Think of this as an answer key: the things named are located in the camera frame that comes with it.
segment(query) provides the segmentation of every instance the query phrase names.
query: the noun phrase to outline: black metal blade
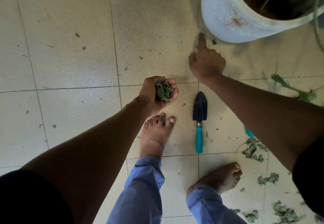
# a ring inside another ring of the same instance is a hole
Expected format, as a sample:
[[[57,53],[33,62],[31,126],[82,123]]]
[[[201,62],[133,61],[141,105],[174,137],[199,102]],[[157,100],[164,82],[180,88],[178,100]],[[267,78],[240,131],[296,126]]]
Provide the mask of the black metal blade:
[[[207,99],[203,92],[199,92],[193,105],[192,120],[201,122],[207,119]]]

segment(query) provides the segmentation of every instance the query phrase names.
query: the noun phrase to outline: bare foot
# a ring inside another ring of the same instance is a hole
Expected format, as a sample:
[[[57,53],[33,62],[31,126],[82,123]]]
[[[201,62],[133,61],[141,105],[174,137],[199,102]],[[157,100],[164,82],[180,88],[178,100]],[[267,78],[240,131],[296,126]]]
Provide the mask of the bare foot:
[[[209,185],[214,188],[219,195],[221,195],[222,193],[236,187],[237,183],[241,179],[241,175],[241,166],[236,162],[229,163],[228,165],[214,170],[209,175],[198,181],[195,185],[191,186],[188,189],[187,194],[192,192],[192,190],[199,185]]]
[[[144,156],[156,156],[162,158],[163,150],[172,128],[175,118],[161,113],[147,120],[144,124],[140,140],[140,158]]]

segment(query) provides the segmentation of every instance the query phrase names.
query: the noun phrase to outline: white bucket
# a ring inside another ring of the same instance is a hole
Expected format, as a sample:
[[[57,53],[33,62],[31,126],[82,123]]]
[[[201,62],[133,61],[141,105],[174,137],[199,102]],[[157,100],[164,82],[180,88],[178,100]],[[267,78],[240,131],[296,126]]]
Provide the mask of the white bucket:
[[[201,12],[209,31],[226,42],[248,42],[301,26],[313,19],[310,11],[292,20],[265,18],[243,0],[201,0]],[[318,15],[324,12],[324,5]]]

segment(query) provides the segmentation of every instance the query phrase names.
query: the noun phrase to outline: black sleeve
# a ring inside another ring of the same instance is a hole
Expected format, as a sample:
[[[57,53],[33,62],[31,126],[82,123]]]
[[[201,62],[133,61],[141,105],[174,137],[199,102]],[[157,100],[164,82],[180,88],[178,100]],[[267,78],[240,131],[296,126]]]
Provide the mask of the black sleeve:
[[[62,194],[46,179],[29,170],[0,177],[1,223],[73,224]]]
[[[293,169],[293,181],[299,193],[310,209],[321,216],[324,216],[323,152],[324,137],[306,148]]]

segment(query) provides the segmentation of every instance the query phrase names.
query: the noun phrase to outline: blue jeans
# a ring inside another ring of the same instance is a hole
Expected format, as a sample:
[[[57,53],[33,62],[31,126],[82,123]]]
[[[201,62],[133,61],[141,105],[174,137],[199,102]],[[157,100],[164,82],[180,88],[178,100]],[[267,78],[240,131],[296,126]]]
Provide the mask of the blue jeans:
[[[140,158],[132,169],[107,224],[160,224],[160,189],[163,183],[161,160],[154,156]],[[199,224],[246,224],[223,205],[220,195],[208,185],[200,185],[189,193],[187,206]]]

